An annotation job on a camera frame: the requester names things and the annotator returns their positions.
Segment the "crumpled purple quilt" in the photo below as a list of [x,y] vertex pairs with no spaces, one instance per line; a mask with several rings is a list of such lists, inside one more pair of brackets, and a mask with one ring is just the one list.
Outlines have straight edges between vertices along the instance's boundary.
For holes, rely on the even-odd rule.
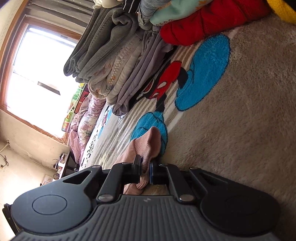
[[84,150],[105,102],[105,99],[98,99],[90,93],[84,99],[78,113],[73,118],[70,125],[69,145],[77,164],[81,163]]

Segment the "pink child sweatshirt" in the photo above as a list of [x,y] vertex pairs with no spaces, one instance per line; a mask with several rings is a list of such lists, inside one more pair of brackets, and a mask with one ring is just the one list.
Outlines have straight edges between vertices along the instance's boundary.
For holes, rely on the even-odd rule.
[[132,163],[136,155],[142,157],[142,173],[138,184],[127,184],[124,187],[125,195],[141,195],[149,183],[149,164],[151,159],[156,158],[161,150],[161,133],[152,126],[141,137],[133,139],[125,151],[117,158],[115,164]]

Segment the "window with wooden frame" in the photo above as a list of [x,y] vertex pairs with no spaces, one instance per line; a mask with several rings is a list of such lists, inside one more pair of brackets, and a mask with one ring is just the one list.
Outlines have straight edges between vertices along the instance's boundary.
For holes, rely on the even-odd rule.
[[80,36],[23,15],[13,20],[1,48],[1,110],[64,145],[63,121],[76,84],[64,77],[63,61]]

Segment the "colourful alphabet headboard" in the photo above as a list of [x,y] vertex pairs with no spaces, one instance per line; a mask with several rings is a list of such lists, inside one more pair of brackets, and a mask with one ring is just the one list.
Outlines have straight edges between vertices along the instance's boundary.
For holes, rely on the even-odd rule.
[[89,90],[88,90],[88,85],[85,83],[81,83],[78,85],[78,89],[72,96],[70,106],[67,111],[67,115],[64,118],[63,125],[61,130],[68,133],[70,130],[70,124],[75,116],[75,114],[78,113],[82,102],[84,99],[88,96]]

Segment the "grey curtain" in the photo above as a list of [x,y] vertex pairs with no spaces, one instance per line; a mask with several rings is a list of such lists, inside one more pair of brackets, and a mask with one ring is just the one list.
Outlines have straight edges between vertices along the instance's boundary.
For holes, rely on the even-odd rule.
[[93,13],[92,1],[29,1],[26,14],[48,23],[83,31]]

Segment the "dark grey folded blanket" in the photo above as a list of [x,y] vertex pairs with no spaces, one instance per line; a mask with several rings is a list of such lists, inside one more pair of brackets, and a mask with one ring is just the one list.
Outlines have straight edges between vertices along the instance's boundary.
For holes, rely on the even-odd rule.
[[64,65],[64,75],[87,83],[132,38],[138,29],[136,13],[121,7],[96,8]]

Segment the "yellow folded garment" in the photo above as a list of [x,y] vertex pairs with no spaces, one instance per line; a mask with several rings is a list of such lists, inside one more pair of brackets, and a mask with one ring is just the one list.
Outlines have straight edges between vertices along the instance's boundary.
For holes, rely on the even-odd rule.
[[295,25],[295,1],[267,0],[267,2],[282,21]]

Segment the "beige patterned folded blanket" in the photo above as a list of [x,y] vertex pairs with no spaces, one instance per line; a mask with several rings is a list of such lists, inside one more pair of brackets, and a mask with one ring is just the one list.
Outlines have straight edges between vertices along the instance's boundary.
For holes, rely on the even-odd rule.
[[90,93],[114,105],[124,84],[142,57],[142,39],[134,36],[116,56],[94,74],[88,82]]

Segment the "Mickey Mouse fleece blanket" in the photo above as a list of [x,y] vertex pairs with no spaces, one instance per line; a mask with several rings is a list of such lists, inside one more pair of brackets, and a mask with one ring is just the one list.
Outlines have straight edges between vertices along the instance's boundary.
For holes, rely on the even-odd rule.
[[161,161],[198,167],[269,193],[277,235],[295,240],[295,25],[270,15],[179,47],[156,91],[146,87],[117,117],[106,106],[81,168],[110,168],[151,126]]

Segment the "black side desk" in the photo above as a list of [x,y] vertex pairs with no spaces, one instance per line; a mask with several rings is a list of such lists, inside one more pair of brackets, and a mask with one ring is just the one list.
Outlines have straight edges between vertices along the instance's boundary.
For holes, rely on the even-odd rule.
[[54,180],[59,180],[65,176],[71,175],[79,171],[79,164],[75,162],[74,154],[71,150],[67,153],[62,153],[58,159],[56,159],[53,168],[55,174],[53,175]]

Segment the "teal folded garment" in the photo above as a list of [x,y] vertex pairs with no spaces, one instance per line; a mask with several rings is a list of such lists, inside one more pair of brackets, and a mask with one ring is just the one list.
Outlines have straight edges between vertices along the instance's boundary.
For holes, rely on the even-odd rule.
[[169,22],[190,16],[194,12],[200,10],[203,6],[209,4],[211,1],[212,0],[170,1],[154,12],[150,18],[150,22],[155,26],[163,26]]

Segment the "red folded garment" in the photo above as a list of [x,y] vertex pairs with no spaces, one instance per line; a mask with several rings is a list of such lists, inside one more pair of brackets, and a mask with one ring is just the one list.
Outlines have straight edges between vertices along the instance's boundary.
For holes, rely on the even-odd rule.
[[184,19],[165,24],[160,36],[168,44],[189,46],[211,35],[259,20],[270,12],[267,1],[214,0]]

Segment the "lilac grey folded blanket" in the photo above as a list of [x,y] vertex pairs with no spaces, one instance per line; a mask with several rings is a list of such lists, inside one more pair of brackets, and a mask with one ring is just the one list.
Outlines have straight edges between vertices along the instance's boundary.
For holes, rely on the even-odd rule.
[[145,32],[142,42],[142,58],[118,94],[112,109],[114,115],[122,116],[130,111],[130,99],[158,71],[172,49],[173,45],[163,41],[157,28],[154,31]]

